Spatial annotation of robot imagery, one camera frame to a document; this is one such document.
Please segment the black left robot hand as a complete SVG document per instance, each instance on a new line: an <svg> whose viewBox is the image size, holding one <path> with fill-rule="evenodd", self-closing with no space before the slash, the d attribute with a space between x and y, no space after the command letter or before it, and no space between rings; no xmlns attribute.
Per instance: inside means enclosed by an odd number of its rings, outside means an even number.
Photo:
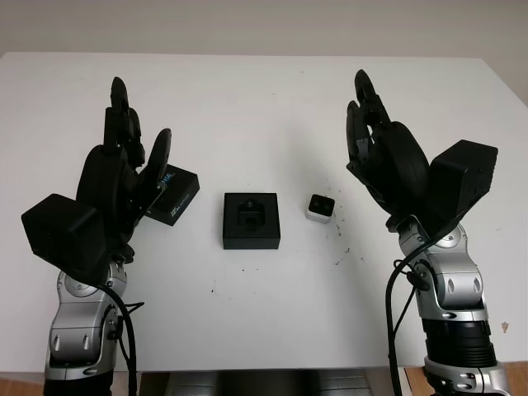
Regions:
<svg viewBox="0 0 528 396"><path fill-rule="evenodd" d="M167 189L163 176L171 140L171 130L162 130L150 156L145 157L139 116L129 104L124 81L115 77L103 143L88 154L76 195L77 201L102 213L106 250L112 259L134 260L129 245L134 230Z"/></svg>

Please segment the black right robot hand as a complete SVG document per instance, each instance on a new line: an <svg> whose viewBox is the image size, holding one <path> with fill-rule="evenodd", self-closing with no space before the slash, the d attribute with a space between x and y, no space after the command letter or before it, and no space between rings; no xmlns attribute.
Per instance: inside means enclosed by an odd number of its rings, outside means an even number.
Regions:
<svg viewBox="0 0 528 396"><path fill-rule="evenodd" d="M393 222L420 210L429 163L410 130L392 121L366 71L355 76L356 99L346 111L346 168Z"/></svg>

